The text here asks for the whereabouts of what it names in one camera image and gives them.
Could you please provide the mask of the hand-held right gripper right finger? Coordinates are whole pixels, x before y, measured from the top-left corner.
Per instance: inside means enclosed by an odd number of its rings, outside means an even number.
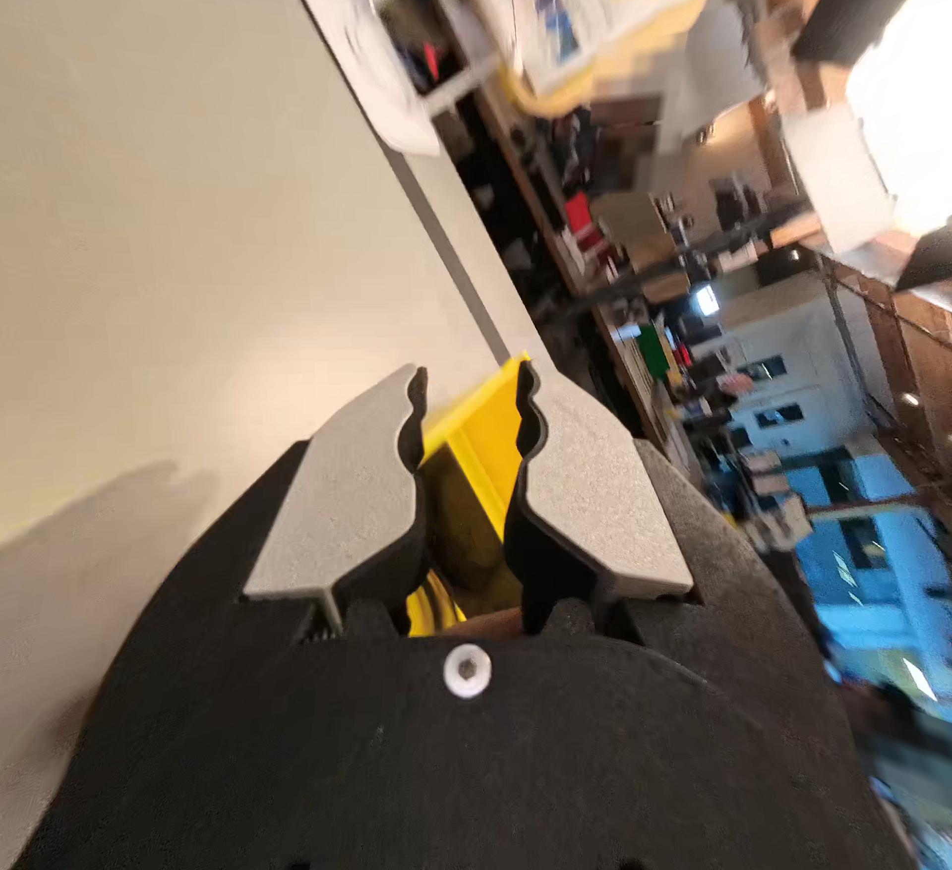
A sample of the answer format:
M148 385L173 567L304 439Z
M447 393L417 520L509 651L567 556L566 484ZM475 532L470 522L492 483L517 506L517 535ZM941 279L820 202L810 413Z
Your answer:
M519 365L520 463L505 521L506 565L522 587L525 628L558 602L597 623L618 602L682 598L696 587L641 457L642 441L555 370Z

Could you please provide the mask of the green plastic bin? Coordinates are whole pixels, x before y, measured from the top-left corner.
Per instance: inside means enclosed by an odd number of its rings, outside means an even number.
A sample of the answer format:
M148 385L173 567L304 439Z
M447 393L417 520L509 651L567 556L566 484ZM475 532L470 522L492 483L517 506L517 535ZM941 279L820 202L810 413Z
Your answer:
M658 329L651 323L638 325L637 328L639 333L635 339L636 344L649 375L656 380L665 379L670 370L670 352L663 332L659 334Z

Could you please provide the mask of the white document stand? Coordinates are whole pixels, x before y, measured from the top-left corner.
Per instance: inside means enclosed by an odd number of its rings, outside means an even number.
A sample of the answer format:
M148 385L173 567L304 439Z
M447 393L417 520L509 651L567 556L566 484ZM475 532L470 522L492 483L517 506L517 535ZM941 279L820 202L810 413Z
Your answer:
M432 126L433 115L450 109L494 72L501 70L519 108L527 114L542 117L561 116L578 105L594 102L598 91L620 90L623 85L649 73L662 55L679 49L686 38L666 53L640 62L631 62L622 73L611 68L611 76L597 79L591 90L567 91L549 97L554 112L540 115L526 107L529 93L516 86L516 79L506 68L503 57L493 42L482 17L474 5L475 20L482 27L486 50L477 54L474 63L439 90L422 95L413 88L411 79L384 26L381 12L392 0L303 0L327 41L337 63L355 92L361 106L378 135L393 149L403 153L436 155L437 135Z

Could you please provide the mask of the yellow plastic bin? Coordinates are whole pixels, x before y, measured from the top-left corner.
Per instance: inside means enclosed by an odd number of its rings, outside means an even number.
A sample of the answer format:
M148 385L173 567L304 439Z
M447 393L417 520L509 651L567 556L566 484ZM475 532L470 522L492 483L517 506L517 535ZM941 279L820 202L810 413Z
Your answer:
M504 534L521 464L517 390L528 353L422 426L428 566L408 597L412 637L516 607L521 585L506 566Z

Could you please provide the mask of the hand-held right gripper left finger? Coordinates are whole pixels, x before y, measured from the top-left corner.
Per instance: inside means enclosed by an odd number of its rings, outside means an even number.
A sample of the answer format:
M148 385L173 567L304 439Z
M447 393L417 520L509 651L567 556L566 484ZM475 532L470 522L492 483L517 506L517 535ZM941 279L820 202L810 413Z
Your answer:
M342 406L309 439L244 582L252 601L316 602L343 626L354 602L410 626L426 574L420 466L427 371L405 364Z

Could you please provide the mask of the red plastic bin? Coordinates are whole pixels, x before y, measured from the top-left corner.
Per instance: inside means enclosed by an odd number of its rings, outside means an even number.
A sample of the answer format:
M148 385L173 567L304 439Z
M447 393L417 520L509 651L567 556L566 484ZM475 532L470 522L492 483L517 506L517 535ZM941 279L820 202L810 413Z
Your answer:
M565 218L577 249L584 255L597 253L603 243L603 237L584 191L578 190L565 200Z

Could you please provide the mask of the studio light panel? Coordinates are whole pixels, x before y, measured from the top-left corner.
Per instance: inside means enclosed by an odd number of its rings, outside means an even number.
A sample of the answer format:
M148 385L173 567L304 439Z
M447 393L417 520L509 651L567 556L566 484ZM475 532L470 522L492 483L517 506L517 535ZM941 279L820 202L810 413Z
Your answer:
M781 122L834 258L897 235L897 294L950 281L951 0L819 0L791 55L844 101Z

